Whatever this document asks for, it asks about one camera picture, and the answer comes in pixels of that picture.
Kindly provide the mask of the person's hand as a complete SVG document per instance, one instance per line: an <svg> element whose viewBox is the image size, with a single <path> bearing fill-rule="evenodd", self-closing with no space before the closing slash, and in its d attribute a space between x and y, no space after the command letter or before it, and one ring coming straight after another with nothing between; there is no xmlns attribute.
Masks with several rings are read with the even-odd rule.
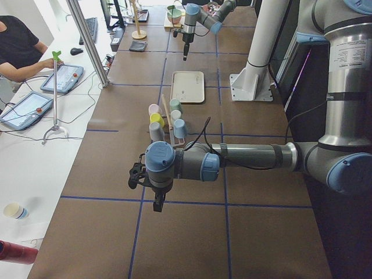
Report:
<svg viewBox="0 0 372 279"><path fill-rule="evenodd" d="M60 66L60 65L63 65L63 64L64 64L64 61L55 60L53 58L49 58L49 59L44 61L44 66L48 69L53 69L54 65Z"/></svg>

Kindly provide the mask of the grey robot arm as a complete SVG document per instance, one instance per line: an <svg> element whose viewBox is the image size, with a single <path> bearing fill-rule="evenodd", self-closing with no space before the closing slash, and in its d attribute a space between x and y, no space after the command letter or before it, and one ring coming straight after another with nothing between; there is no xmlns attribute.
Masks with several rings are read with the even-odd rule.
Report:
<svg viewBox="0 0 372 279"><path fill-rule="evenodd" d="M227 145L194 141L174 149L157 141L146 149L143 185L161 212L174 179L214 181L231 164L255 170L304 172L342 194L371 188L371 145L364 132L371 93L371 2L301 1L298 42L330 43L325 133L317 142Z"/></svg>
<svg viewBox="0 0 372 279"><path fill-rule="evenodd" d="M221 29L224 19L236 7L237 1L224 1L216 12L208 14L203 7L194 3L188 3L185 6L185 19L180 32L183 34L194 34L196 24L200 23L213 34L217 34Z"/></svg>

